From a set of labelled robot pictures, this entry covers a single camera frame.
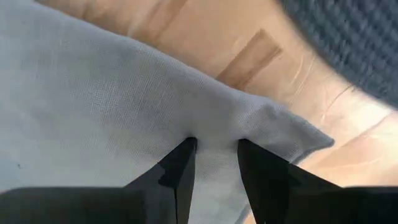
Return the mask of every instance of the light wooden surface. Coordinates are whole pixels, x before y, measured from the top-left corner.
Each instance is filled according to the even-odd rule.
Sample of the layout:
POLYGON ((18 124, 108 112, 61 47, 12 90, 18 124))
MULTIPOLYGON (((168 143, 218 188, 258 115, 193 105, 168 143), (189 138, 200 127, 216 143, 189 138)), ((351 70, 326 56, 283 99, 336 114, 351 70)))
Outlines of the light wooden surface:
POLYGON ((304 169, 341 186, 398 185, 398 113, 325 65, 276 0, 40 1, 309 120, 336 143, 304 169))

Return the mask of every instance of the white fabric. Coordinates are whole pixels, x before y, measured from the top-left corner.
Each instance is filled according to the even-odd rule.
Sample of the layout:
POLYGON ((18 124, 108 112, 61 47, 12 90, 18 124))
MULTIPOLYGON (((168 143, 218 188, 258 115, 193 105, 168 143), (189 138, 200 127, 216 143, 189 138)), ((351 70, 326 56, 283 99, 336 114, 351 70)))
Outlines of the white fabric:
POLYGON ((236 223, 248 138, 289 161, 333 141, 273 101, 30 1, 0 1, 0 191, 123 186, 198 138, 190 223, 236 223))

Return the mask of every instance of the cloth fold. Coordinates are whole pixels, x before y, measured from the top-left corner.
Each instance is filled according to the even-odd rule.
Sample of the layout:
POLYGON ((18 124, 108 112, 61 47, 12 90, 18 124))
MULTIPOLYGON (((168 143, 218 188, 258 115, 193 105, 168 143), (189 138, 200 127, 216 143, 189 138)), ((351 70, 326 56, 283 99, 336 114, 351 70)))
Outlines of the cloth fold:
POLYGON ((198 138, 190 223, 248 212, 237 140, 289 160, 333 144, 272 100, 26 0, 0 1, 0 191, 123 186, 198 138))

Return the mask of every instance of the wood grain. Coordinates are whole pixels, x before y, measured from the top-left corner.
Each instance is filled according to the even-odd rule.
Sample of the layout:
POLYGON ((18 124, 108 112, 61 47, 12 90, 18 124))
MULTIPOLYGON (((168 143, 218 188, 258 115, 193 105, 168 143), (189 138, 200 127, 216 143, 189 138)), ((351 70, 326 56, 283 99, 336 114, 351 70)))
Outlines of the wood grain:
POLYGON ((267 67, 281 53, 281 49, 265 30, 259 30, 247 46, 232 60, 217 80, 230 87, 242 90, 248 82, 267 67))
POLYGON ((398 185, 398 113, 326 65, 276 0, 40 2, 139 39, 309 120, 336 143, 305 159, 304 169, 342 186, 398 185))

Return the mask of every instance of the black object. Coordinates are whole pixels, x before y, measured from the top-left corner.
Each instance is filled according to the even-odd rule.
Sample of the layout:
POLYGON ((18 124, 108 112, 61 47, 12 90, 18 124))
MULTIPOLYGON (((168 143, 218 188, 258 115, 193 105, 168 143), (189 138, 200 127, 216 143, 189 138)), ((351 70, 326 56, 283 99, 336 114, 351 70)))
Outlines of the black object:
POLYGON ((258 224, 398 223, 398 188, 340 188, 242 139, 238 161, 258 224))
POLYGON ((0 223, 186 224, 197 140, 188 138, 125 188, 16 189, 0 195, 0 223))
MULTIPOLYGON (((197 140, 188 138, 124 188, 18 189, 0 223, 186 224, 197 140)), ((258 224, 398 223, 398 188, 342 189, 242 139, 241 177, 258 224)))
POLYGON ((398 2, 280 0, 318 53, 352 84, 398 107, 398 2))

